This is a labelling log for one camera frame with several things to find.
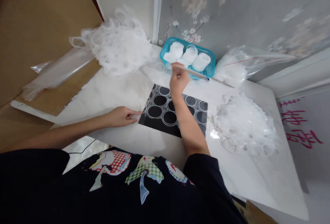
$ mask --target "person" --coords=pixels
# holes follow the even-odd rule
[[[183,172],[163,157],[111,148],[63,174],[69,154],[61,149],[92,131],[133,124],[133,116],[142,113],[117,107],[2,153],[2,218],[10,223],[246,223],[184,102],[189,74],[177,63],[172,67],[171,98],[188,154]]]

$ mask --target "cartoon print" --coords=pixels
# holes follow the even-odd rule
[[[101,171],[105,166],[104,172],[116,176],[124,172],[131,160],[129,153],[116,150],[98,153],[98,160],[89,168],[92,171]]]
[[[175,165],[173,165],[170,161],[165,161],[167,168],[170,174],[179,182],[186,183],[188,178],[184,175]]]
[[[125,180],[125,183],[127,183],[127,185],[129,185],[135,179],[141,177],[141,179],[140,179],[141,204],[144,203],[146,197],[149,195],[149,191],[144,186],[144,176],[147,176],[149,178],[152,178],[153,180],[156,180],[158,184],[160,184],[161,181],[164,179],[162,172],[158,169],[156,164],[152,162],[153,159],[155,159],[155,157],[142,156],[142,158],[138,162],[134,171],[131,172],[130,175],[127,176],[127,178]]]
[[[93,184],[93,186],[89,189],[89,192],[97,190],[99,188],[102,188],[103,184],[101,183],[101,177],[102,177],[102,173],[104,172],[104,170],[107,168],[107,166],[104,166],[100,173],[97,175],[96,179],[95,179],[95,183]]]

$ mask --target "circle pattern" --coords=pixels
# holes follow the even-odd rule
[[[189,111],[205,136],[208,107],[207,102],[185,94],[183,94],[183,98]],[[163,124],[166,126],[172,127],[176,125],[179,127],[174,104],[171,99],[171,93],[166,87],[154,84],[142,114],[149,118],[162,119]]]

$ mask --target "hand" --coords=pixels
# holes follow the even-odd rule
[[[138,120],[132,118],[132,115],[140,115],[142,111],[134,111],[125,106],[114,108],[107,114],[96,117],[100,124],[100,128],[123,127],[133,124]]]
[[[172,78],[169,83],[172,99],[182,97],[183,90],[190,81],[189,73],[186,70],[178,68],[177,65],[183,66],[178,62],[172,63]]]

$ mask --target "white table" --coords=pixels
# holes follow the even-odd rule
[[[161,48],[154,46],[157,52]],[[100,70],[58,115],[43,113],[18,101],[11,106],[61,126],[104,114],[125,105],[143,110],[154,83],[169,88],[170,75],[160,73],[154,64],[141,67],[130,75],[107,77]],[[297,172],[286,140],[273,92],[246,81],[240,89],[260,107],[267,107],[275,120],[275,128],[282,140],[280,153],[268,158],[232,154],[225,150],[218,136],[212,132],[210,117],[223,95],[237,95],[239,90],[211,80],[197,85],[190,81],[184,93],[208,102],[206,140],[213,157],[219,160],[226,187],[231,193],[259,202],[295,217],[308,220],[308,212]],[[163,156],[179,168],[187,159],[182,139],[135,123],[127,127],[102,129],[89,136],[128,152],[147,156]]]

